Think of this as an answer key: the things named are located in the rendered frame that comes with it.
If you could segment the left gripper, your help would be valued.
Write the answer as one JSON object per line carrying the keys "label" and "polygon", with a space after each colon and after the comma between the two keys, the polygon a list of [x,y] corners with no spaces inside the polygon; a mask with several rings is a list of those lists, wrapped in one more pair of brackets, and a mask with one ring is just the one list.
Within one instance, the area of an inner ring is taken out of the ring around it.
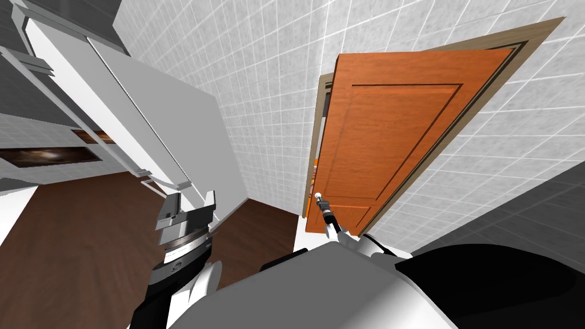
{"label": "left gripper", "polygon": [[167,195],[157,216],[155,230],[162,230],[159,245],[170,243],[202,228],[213,221],[216,209],[215,191],[206,193],[204,207],[181,212],[181,193]]}

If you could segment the orange wooden door leaf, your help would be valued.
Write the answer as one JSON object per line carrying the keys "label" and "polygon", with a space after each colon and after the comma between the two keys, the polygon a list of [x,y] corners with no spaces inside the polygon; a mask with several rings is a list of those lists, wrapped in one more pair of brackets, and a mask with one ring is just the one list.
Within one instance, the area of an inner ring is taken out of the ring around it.
{"label": "orange wooden door leaf", "polygon": [[342,53],[314,191],[361,234],[511,49]]}

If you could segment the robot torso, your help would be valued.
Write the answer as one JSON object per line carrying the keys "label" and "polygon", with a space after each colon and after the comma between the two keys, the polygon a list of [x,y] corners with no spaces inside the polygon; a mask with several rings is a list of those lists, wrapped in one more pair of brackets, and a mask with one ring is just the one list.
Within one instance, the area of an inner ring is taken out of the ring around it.
{"label": "robot torso", "polygon": [[204,296],[170,329],[458,329],[399,262],[328,242]]}

